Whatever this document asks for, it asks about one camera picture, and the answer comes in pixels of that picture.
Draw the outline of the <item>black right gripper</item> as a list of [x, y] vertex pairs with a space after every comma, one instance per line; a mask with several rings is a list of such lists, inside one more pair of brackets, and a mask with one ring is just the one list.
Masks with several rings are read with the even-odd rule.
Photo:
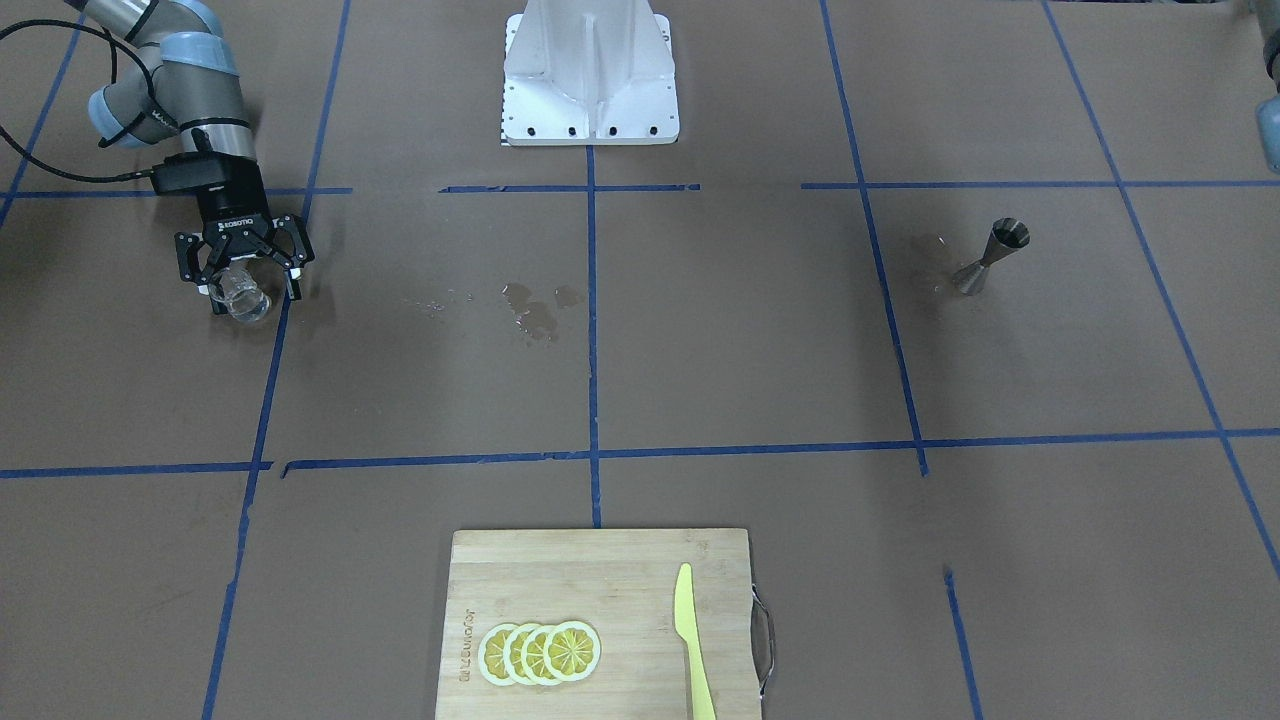
[[305, 219], [270, 217], [259, 164], [252, 160], [206, 160], [196, 191], [204, 233], [174, 233], [179, 275], [200, 293], [212, 296], [216, 275], [246, 258], [276, 264], [289, 301], [305, 296], [302, 275], [315, 260]]

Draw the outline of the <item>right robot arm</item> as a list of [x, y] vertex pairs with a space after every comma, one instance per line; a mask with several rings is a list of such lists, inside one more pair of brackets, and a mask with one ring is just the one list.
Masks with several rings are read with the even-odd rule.
[[232, 263], [262, 258], [285, 273], [288, 296], [302, 297], [314, 260], [305, 223], [271, 214], [241, 73], [218, 15], [200, 1], [78, 1], [136, 59], [88, 100], [100, 146], [142, 149], [178, 138], [182, 150], [148, 172], [157, 195], [191, 195], [202, 222], [175, 234], [180, 278], [210, 293]]

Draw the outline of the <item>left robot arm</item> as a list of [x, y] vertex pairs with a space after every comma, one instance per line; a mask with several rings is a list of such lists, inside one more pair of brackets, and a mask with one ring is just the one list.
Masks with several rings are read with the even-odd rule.
[[1263, 68], [1275, 87], [1275, 95], [1254, 110], [1260, 143], [1267, 168], [1279, 173], [1279, 1], [1248, 1], [1263, 40]]

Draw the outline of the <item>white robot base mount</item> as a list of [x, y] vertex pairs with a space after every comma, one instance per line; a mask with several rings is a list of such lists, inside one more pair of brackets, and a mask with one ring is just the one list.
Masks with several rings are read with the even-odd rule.
[[676, 143], [671, 35], [648, 1], [526, 3], [506, 20], [502, 143]]

